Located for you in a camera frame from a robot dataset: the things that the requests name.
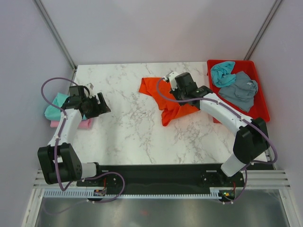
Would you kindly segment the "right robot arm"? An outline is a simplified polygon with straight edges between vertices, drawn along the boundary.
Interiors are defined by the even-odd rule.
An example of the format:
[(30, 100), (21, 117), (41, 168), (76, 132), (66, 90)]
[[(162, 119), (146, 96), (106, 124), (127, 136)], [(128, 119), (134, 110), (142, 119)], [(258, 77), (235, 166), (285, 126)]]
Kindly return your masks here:
[(267, 126), (262, 118), (253, 119), (225, 103), (207, 86), (198, 87), (190, 73), (171, 72), (165, 76), (170, 93), (180, 105), (194, 106), (223, 124), (235, 136), (233, 154), (221, 165), (217, 181), (228, 186), (234, 175), (269, 148)]

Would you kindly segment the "left corner frame post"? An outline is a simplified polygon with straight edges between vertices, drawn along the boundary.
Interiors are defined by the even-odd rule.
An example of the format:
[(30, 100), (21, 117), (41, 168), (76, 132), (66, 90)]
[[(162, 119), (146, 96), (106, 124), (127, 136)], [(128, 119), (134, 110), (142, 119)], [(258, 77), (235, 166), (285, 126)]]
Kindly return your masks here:
[(44, 6), (43, 2), (41, 0), (33, 0), (33, 3), (37, 7), (39, 13), (41, 14), (44, 22), (46, 23), (48, 29), (50, 30), (53, 38), (55, 39), (58, 47), (60, 48), (62, 54), (64, 55), (65, 59), (67, 60), (69, 66), (73, 71), (76, 71), (77, 65), (75, 64), (74, 60), (72, 59), (66, 45), (63, 42), (63, 39), (61, 38), (54, 22), (52, 21), (46, 7)]

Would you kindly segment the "folded teal t shirt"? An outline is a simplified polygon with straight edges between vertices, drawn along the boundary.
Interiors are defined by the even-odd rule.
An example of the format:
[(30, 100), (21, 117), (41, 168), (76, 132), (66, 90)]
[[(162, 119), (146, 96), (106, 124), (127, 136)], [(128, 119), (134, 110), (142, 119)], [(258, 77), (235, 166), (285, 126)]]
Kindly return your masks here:
[[(66, 94), (57, 93), (52, 104), (58, 107), (62, 107), (62, 105), (64, 104), (64, 102), (68, 97), (69, 96)], [(50, 121), (51, 120), (59, 121), (61, 118), (61, 110), (52, 105), (49, 105), (45, 110), (45, 117)]]

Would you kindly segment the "orange t shirt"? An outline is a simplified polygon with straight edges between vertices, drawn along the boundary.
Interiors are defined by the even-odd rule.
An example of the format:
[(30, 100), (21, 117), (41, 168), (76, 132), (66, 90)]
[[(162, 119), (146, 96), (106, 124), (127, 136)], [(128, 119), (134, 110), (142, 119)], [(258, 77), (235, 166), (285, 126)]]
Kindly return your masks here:
[(160, 78), (157, 77), (147, 77), (142, 78), (141, 85), (139, 88), (139, 93), (151, 96), (157, 103), (161, 113), (161, 123), (162, 126), (168, 126), (168, 124), (177, 118), (187, 116), (198, 112), (199, 109), (195, 106), (189, 104), (179, 105), (179, 103), (171, 102), (164, 99), (156, 90), (157, 82)]

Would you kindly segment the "folded pink t shirt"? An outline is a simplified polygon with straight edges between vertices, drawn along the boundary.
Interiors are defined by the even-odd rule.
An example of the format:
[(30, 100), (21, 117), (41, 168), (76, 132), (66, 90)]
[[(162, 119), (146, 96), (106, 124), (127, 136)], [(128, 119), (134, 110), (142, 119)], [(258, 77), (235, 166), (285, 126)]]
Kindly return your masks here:
[[(93, 123), (92, 119), (88, 119), (88, 120), (82, 120), (78, 126), (79, 129), (89, 129), (91, 128)], [(59, 121), (55, 121), (55, 120), (51, 120), (50, 122), (50, 127), (51, 128), (56, 128), (59, 125)]]

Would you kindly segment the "red plastic bin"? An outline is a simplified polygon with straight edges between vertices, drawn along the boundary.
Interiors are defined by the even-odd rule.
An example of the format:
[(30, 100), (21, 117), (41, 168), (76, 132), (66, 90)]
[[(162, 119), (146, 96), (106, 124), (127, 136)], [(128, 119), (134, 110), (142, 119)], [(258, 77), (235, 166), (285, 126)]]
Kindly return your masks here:
[(243, 114), (249, 115), (253, 118), (261, 117), (265, 122), (270, 121), (269, 112), (267, 109), (266, 100), (264, 98), (262, 85), (260, 82), (260, 79), (258, 77), (258, 73), (255, 67), (255, 64), (253, 61), (240, 61), (240, 60), (232, 60), (235, 62), (235, 66), (232, 70), (232, 74), (238, 73), (240, 71), (245, 72), (252, 80), (255, 80), (258, 84), (258, 92), (254, 96), (254, 105), (251, 107), (250, 111), (247, 113), (237, 106), (233, 105), (232, 103), (228, 102), (224, 98), (222, 98), (219, 95), (220, 88), (216, 87), (212, 83), (211, 78), (211, 68), (219, 63), (225, 62), (226, 60), (208, 60), (207, 61), (207, 75), (209, 80), (209, 87), (211, 90), (213, 90), (214, 93), (216, 93), (223, 101), (225, 101), (227, 104), (229, 104), (231, 107), (235, 108), (237, 111), (240, 111)]

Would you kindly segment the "grey t shirt in bin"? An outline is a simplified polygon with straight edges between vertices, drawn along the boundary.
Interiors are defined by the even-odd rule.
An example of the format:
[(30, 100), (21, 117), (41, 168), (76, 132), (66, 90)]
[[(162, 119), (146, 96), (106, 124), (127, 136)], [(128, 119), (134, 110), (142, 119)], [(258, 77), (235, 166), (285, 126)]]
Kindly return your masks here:
[(258, 83), (244, 71), (236, 73), (233, 84), (219, 90), (219, 95), (245, 112), (254, 105), (254, 96), (258, 92)]

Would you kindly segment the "right corner frame post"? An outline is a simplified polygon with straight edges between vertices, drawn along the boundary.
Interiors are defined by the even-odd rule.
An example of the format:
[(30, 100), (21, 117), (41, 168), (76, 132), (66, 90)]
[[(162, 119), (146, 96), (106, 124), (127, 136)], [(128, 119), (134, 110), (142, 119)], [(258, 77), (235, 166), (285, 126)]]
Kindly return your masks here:
[(273, 5), (271, 6), (266, 18), (264, 19), (260, 29), (258, 30), (252, 44), (250, 45), (245, 57), (244, 61), (248, 61), (251, 59), (254, 51), (256, 50), (258, 44), (260, 43), (261, 39), (263, 38), (264, 34), (266, 33), (267, 29), (269, 28), (271, 22), (273, 21), (275, 15), (279, 11), (281, 5), (283, 4), (284, 0), (275, 0)]

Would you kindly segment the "corner frame post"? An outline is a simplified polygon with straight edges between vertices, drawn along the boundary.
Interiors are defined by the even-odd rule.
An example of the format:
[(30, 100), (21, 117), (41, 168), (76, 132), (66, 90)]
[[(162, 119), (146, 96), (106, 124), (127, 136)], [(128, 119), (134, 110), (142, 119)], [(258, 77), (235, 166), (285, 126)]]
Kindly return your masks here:
[(58, 47), (60, 48), (62, 54), (64, 55), (65, 59), (67, 60), (69, 66), (73, 71), (76, 71), (77, 65), (75, 64), (74, 60), (72, 59), (66, 45), (63, 42), (63, 39), (61, 38), (54, 22), (52, 21), (46, 7), (44, 6), (43, 2), (41, 0), (33, 0), (33, 3), (37, 7), (39, 13), (41, 14), (44, 22), (46, 23), (48, 29), (50, 30), (53, 38), (55, 39)]
[(261, 39), (263, 38), (264, 34), (266, 33), (267, 29), (269, 28), (271, 22), (273, 21), (275, 15), (279, 11), (281, 5), (283, 4), (284, 0), (275, 0), (273, 5), (271, 6), (266, 18), (264, 19), (260, 29), (258, 30), (252, 44), (250, 45), (245, 57), (244, 61), (248, 61), (251, 59), (254, 51), (256, 50), (258, 44), (260, 43)]

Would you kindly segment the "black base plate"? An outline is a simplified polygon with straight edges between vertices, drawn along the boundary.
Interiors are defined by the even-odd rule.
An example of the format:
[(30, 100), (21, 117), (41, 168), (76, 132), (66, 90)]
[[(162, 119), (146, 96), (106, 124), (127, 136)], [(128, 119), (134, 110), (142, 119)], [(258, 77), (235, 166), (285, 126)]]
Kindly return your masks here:
[(193, 194), (209, 193), (212, 187), (244, 186), (242, 173), (227, 177), (220, 164), (98, 166), (97, 174), (103, 173), (107, 175), (77, 186), (105, 186), (112, 194)]

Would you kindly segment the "cyan t shirt in bin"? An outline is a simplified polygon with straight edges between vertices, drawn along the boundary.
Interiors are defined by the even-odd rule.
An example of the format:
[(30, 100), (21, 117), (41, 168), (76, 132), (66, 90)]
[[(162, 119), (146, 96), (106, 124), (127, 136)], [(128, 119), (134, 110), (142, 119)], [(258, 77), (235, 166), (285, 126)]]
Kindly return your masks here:
[(218, 88), (228, 87), (236, 81), (236, 75), (232, 74), (234, 61), (224, 61), (211, 68), (212, 84)]

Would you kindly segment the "aluminium frame rail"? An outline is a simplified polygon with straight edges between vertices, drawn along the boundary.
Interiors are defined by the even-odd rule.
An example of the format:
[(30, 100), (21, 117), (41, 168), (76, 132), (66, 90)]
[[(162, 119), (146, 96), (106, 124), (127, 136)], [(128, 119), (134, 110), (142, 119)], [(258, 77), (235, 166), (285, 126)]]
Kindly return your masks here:
[[(289, 189), (290, 183), (283, 170), (247, 170), (247, 189)], [(59, 189), (59, 185), (47, 184), (42, 171), (38, 170), (34, 189)]]

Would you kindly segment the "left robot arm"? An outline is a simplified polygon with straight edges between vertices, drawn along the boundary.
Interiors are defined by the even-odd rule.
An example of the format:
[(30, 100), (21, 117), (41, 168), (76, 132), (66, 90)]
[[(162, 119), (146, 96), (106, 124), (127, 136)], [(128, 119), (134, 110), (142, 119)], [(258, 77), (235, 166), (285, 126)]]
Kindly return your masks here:
[(47, 184), (73, 182), (87, 178), (93, 186), (104, 181), (98, 163), (82, 163), (72, 144), (83, 117), (96, 118), (111, 112), (101, 92), (93, 94), (87, 86), (71, 86), (70, 96), (60, 107), (61, 118), (48, 145), (38, 149), (37, 156)]

